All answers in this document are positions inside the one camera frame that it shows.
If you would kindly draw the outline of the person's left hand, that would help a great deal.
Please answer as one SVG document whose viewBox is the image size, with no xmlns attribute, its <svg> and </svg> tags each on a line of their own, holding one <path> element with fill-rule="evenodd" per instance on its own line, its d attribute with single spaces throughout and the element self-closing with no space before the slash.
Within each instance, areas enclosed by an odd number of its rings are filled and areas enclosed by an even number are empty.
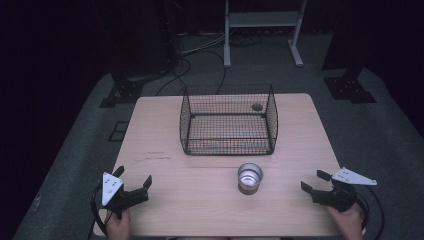
<svg viewBox="0 0 424 240">
<path fill-rule="evenodd" d="M 122 211 L 121 218 L 114 212 L 108 211 L 105 221 L 109 240 L 130 240 L 131 238 L 131 215 L 130 210 Z"/>
</svg>

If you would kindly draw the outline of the person's right hand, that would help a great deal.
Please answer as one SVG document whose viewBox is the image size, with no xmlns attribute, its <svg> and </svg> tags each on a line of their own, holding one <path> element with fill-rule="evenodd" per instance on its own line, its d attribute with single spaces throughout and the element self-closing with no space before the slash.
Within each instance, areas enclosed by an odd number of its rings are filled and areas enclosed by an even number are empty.
<svg viewBox="0 0 424 240">
<path fill-rule="evenodd" d="M 326 206 L 326 210 L 336 224 L 345 240 L 363 240 L 362 211 L 358 204 L 353 204 L 345 212 Z"/>
</svg>

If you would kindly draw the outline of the white metal table frame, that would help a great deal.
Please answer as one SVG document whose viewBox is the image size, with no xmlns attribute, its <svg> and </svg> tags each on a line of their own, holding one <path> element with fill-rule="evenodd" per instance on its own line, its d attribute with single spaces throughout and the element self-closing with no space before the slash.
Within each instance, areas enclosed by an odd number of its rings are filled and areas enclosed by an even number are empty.
<svg viewBox="0 0 424 240">
<path fill-rule="evenodd" d="M 304 65 L 297 48 L 297 41 L 300 34 L 307 0 L 300 0 L 300 7 L 295 11 L 280 12 L 231 12 L 230 0 L 225 0 L 225 20 L 224 20 L 224 46 L 223 65 L 231 66 L 230 30 L 236 28 L 264 28 L 264 27 L 293 27 L 294 33 L 288 40 L 294 63 L 297 67 Z"/>
</svg>

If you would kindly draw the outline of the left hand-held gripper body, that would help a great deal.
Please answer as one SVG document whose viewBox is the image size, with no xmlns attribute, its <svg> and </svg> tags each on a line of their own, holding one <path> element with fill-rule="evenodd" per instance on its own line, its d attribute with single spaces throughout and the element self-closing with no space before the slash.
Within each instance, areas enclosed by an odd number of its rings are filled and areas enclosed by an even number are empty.
<svg viewBox="0 0 424 240">
<path fill-rule="evenodd" d="M 122 211 L 149 200 L 148 189 L 124 190 L 124 181 L 107 172 L 102 178 L 102 205 L 121 218 Z"/>
</svg>

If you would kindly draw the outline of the black stand base plate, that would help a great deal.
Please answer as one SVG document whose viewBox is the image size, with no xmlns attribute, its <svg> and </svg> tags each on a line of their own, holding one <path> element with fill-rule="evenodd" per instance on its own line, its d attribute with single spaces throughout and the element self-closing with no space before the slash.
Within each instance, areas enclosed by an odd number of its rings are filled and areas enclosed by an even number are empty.
<svg viewBox="0 0 424 240">
<path fill-rule="evenodd" d="M 100 103 L 100 108 L 113 108 L 117 104 L 135 103 L 141 96 L 144 84 L 132 81 L 125 75 L 112 76 L 113 85 L 106 98 Z"/>
<path fill-rule="evenodd" d="M 351 103 L 375 103 L 373 95 L 366 91 L 358 78 L 362 67 L 347 68 L 339 77 L 325 77 L 324 82 L 334 100 L 349 100 Z"/>
</svg>

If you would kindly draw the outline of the black wire mesh basket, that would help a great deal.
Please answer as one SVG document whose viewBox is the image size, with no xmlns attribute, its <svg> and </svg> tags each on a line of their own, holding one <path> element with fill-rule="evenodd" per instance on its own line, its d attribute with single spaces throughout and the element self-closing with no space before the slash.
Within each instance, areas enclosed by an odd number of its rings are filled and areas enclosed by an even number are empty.
<svg viewBox="0 0 424 240">
<path fill-rule="evenodd" d="M 188 85 L 183 89 L 179 132 L 187 155 L 271 155 L 278 127 L 270 84 Z"/>
</svg>

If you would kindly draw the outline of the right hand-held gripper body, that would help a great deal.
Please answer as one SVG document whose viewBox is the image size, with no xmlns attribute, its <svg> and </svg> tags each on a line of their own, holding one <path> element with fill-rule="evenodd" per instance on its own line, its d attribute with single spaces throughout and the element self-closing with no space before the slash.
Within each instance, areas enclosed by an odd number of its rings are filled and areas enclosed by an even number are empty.
<svg viewBox="0 0 424 240">
<path fill-rule="evenodd" d="M 363 211 L 366 210 L 364 203 L 358 198 L 355 185 L 376 186 L 377 181 L 360 175 L 345 167 L 331 175 L 331 191 L 313 189 L 310 194 L 312 202 L 324 206 L 330 206 L 339 212 L 345 212 L 353 204 L 357 203 Z"/>
</svg>

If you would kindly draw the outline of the silver metal cup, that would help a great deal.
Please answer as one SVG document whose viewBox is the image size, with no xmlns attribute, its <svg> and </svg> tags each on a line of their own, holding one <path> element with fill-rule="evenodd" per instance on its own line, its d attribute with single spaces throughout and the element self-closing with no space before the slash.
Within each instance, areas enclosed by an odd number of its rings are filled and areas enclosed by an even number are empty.
<svg viewBox="0 0 424 240">
<path fill-rule="evenodd" d="M 263 180 L 262 168 L 255 163 L 244 163 L 238 169 L 238 188 L 245 195 L 256 193 Z"/>
</svg>

